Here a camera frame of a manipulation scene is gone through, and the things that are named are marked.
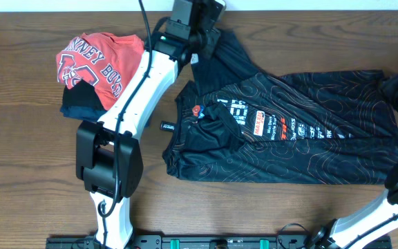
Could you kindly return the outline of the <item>black orange-lined jersey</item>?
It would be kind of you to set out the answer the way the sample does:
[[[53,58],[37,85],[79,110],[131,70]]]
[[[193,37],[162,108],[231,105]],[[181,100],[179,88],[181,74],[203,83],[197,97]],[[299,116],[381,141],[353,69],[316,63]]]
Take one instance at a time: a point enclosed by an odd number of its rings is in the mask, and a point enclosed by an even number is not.
[[[235,34],[191,59],[163,152],[167,173],[206,182],[380,185],[398,162],[398,128],[380,70],[275,76]]]

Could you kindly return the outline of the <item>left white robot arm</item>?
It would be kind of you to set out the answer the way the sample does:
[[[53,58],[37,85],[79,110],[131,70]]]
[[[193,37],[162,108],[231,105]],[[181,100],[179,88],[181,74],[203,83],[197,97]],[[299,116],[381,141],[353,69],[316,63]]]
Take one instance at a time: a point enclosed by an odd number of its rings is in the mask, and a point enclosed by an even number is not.
[[[154,32],[147,44],[135,35],[111,33],[83,34],[70,44],[70,73],[106,93],[107,112],[77,130],[76,177],[95,204],[94,248],[128,246],[130,197],[143,172],[144,126],[191,56],[211,55],[219,38],[213,28],[188,37]]]

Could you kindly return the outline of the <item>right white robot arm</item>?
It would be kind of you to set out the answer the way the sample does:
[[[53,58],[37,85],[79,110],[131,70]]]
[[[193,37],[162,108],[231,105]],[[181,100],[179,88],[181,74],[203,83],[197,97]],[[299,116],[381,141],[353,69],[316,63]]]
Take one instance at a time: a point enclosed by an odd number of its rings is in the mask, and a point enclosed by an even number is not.
[[[379,83],[378,91],[398,112],[398,75]],[[388,173],[385,190],[359,211],[334,219],[307,240],[306,248],[365,248],[398,228],[398,163]]]

